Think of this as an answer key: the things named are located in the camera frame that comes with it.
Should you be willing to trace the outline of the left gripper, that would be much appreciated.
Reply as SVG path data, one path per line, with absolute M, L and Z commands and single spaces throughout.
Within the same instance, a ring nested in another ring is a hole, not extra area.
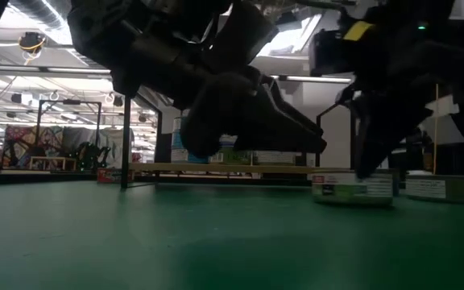
M 123 60 L 113 70 L 114 89 L 126 96 L 146 86 L 191 105 L 215 77 L 241 75 L 278 33 L 275 24 L 248 1 L 179 1 L 150 8 L 142 19 L 123 20 L 130 34 Z M 277 80 L 262 76 L 275 107 L 317 135 L 323 130 L 284 100 Z

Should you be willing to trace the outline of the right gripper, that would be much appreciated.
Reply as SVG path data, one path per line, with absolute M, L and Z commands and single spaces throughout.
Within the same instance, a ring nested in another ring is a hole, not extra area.
M 361 16 L 341 2 L 317 6 L 337 11 L 338 20 L 336 28 L 312 37 L 311 76 L 350 73 L 354 89 L 364 93 L 453 82 L 444 63 L 453 2 L 386 1 Z M 354 171 L 366 179 L 432 111 L 415 97 L 363 94 L 354 100 L 354 115 L 359 119 Z

